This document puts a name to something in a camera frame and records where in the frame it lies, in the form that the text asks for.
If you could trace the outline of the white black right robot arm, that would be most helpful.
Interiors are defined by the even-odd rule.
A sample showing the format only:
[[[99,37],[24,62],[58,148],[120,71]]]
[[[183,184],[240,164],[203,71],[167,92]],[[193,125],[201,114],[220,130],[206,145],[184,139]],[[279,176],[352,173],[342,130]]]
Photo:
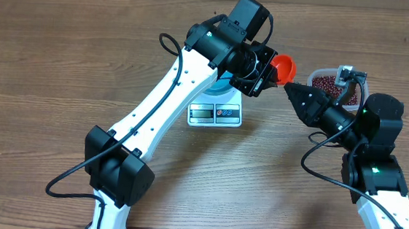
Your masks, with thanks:
[[[290,82],[284,90],[305,125],[346,149],[342,179],[334,184],[350,191],[365,229],[409,229],[408,186],[392,153],[402,130],[402,102],[374,93],[352,114],[321,89]]]

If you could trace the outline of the orange measuring scoop blue handle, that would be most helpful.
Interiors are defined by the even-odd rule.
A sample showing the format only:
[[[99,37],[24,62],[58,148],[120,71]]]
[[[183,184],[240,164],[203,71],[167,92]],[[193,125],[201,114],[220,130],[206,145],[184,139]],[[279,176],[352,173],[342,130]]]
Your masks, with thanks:
[[[297,67],[293,57],[280,54],[275,56],[270,64],[277,69],[277,85],[285,85],[288,82],[295,81]]]

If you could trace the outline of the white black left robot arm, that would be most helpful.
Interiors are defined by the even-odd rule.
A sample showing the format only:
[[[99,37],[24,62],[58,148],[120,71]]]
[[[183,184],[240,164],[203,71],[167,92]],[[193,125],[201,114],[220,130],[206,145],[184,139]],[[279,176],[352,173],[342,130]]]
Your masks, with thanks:
[[[153,183],[147,162],[168,129],[202,93],[228,73],[229,85],[248,96],[275,86],[276,51],[254,37],[272,14],[255,0],[239,0],[228,15],[191,26],[175,63],[148,96],[109,130],[85,138],[85,171],[96,208],[85,229],[127,229],[131,207]]]

